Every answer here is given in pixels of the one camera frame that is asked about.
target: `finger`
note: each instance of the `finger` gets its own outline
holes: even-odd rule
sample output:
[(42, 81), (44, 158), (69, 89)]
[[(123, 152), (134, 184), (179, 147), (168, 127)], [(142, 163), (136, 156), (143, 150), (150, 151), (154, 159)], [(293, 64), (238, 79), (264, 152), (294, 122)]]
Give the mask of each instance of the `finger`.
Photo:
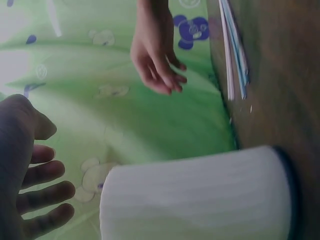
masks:
[(34, 140), (46, 140), (56, 130), (22, 95), (0, 102), (0, 191), (13, 201), (30, 164)]
[(156, 81), (162, 81), (160, 75), (158, 74), (158, 72), (156, 70), (155, 64), (152, 60), (150, 60), (150, 62), (148, 63), (148, 67), (151, 71), (153, 79)]
[(48, 146), (34, 145), (31, 157), (31, 164), (47, 163), (54, 159), (56, 151)]
[(177, 69), (180, 69), (182, 71), (187, 70), (187, 66), (178, 60), (174, 50), (171, 50), (169, 53), (167, 53), (166, 57), (167, 57), (169, 63), (171, 63)]
[(157, 73), (160, 75), (168, 88), (175, 88), (176, 73), (171, 69), (166, 55), (163, 52), (154, 52), (151, 55)]
[(179, 83), (182, 83), (182, 84), (186, 84), (187, 83), (187, 78), (184, 77), (184, 76), (181, 76), (181, 75), (177, 75), (175, 77), (176, 81), (178, 81)]
[(47, 188), (19, 194), (16, 208), (23, 215), (51, 205), (62, 203), (75, 195), (75, 187), (71, 182), (63, 181)]
[(65, 225), (75, 214), (70, 204), (62, 204), (46, 215), (24, 221), (24, 232), (27, 239), (36, 239)]
[(141, 77), (143, 84), (146, 87), (154, 90), (156, 93), (159, 93), (159, 94), (165, 94), (165, 95), (171, 94), (171, 89), (167, 87), (167, 85), (164, 84), (164, 82), (161, 82), (160, 80), (157, 80), (154, 78), (155, 76), (156, 78), (160, 79), (160, 76), (158, 75), (154, 66), (153, 66), (154, 71), (151, 71), (150, 66), (152, 67), (153, 65), (151, 59), (149, 60), (149, 64), (148, 64), (148, 61), (145, 60), (145, 61), (136, 61), (134, 62), (134, 65)]
[(60, 161), (50, 161), (42, 165), (29, 167), (22, 182), (22, 189), (34, 185), (48, 183), (62, 177), (65, 174), (65, 166)]

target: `wooden floor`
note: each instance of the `wooden floor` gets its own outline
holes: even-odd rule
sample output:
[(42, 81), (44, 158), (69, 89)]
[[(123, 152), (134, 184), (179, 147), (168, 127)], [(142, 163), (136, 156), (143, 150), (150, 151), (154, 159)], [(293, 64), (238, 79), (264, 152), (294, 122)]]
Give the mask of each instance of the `wooden floor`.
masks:
[[(320, 0), (230, 2), (251, 80), (247, 100), (237, 92), (227, 103), (239, 144), (278, 145), (290, 155), (302, 188), (297, 239), (320, 240)], [(217, 31), (218, 0), (207, 3), (210, 28)], [(212, 61), (226, 96), (223, 36), (214, 35)]]

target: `adult hand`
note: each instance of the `adult hand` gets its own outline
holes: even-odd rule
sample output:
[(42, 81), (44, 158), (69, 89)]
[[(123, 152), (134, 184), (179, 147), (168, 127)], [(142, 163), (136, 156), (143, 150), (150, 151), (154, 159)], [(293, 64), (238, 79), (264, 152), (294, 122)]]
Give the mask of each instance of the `adult hand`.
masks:
[(131, 58), (143, 83), (160, 94), (181, 92), (187, 79), (170, 66), (187, 68), (174, 52), (174, 23), (168, 0), (138, 0)]
[[(52, 161), (52, 148), (34, 145), (56, 132), (56, 126), (22, 95), (0, 102), (0, 239), (31, 240), (67, 223), (74, 208), (62, 204), (46, 215), (23, 220), (22, 214), (61, 203), (75, 194), (70, 182), (19, 194), (20, 189), (61, 177), (65, 168)], [(40, 164), (29, 167), (29, 164)]]

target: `green blanket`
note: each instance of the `green blanket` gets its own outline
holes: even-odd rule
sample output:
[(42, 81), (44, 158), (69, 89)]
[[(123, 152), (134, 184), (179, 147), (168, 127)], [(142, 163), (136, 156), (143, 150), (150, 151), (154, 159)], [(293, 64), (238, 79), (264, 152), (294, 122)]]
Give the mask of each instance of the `green blanket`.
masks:
[(170, 9), (188, 84), (182, 94), (162, 96), (142, 84), (130, 60), (136, 1), (1, 1), (2, 97), (24, 94), (57, 125), (44, 144), (77, 187), (74, 218), (40, 239), (100, 239), (100, 192), (114, 165), (235, 149), (211, 66), (206, 1), (172, 0)]

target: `child's hand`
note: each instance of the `child's hand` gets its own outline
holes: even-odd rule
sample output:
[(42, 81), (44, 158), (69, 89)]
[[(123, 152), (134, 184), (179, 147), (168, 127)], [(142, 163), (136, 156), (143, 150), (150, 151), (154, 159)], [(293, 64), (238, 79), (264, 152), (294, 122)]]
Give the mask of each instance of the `child's hand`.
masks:
[(167, 0), (138, 0), (131, 46), (132, 61), (143, 83), (160, 94), (181, 92), (187, 79), (170, 67), (186, 70), (174, 52), (174, 24)]

